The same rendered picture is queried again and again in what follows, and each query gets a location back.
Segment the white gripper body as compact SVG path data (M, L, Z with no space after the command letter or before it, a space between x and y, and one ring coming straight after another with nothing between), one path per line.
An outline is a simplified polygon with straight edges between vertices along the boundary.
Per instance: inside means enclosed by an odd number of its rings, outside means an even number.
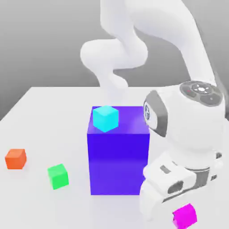
M185 193L164 201L165 196L145 180L140 189L140 212L148 223L171 223L173 211L187 204L190 197L190 193Z

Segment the small magenta cube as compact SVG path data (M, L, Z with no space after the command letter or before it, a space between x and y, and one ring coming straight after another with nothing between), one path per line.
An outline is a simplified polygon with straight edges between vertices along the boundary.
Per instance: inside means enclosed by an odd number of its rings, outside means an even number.
M177 229L187 229L197 222L195 208L187 204L173 212L173 223Z

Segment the small cyan cube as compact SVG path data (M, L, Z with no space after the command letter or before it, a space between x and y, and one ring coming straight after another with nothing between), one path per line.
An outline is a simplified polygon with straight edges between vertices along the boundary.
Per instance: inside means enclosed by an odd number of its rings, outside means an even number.
M102 132L108 132L119 126L119 111L111 106L93 109L93 126Z

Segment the small green cube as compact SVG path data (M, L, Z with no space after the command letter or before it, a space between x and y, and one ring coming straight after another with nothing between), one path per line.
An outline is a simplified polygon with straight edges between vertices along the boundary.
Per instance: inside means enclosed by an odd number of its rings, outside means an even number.
M50 167L47 172L53 190L69 185L68 172L63 164Z

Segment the small orange cube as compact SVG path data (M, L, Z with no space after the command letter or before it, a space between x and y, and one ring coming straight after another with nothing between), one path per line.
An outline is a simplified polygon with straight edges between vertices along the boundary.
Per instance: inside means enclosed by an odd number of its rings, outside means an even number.
M25 149L10 149L5 156L5 162L8 169L23 169L27 157Z

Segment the large blue box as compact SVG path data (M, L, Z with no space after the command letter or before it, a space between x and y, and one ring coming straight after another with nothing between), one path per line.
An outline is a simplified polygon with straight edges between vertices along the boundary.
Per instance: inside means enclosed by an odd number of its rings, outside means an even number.
M87 145L92 195L139 195L150 133L141 106L117 106L119 126L102 132L89 120Z

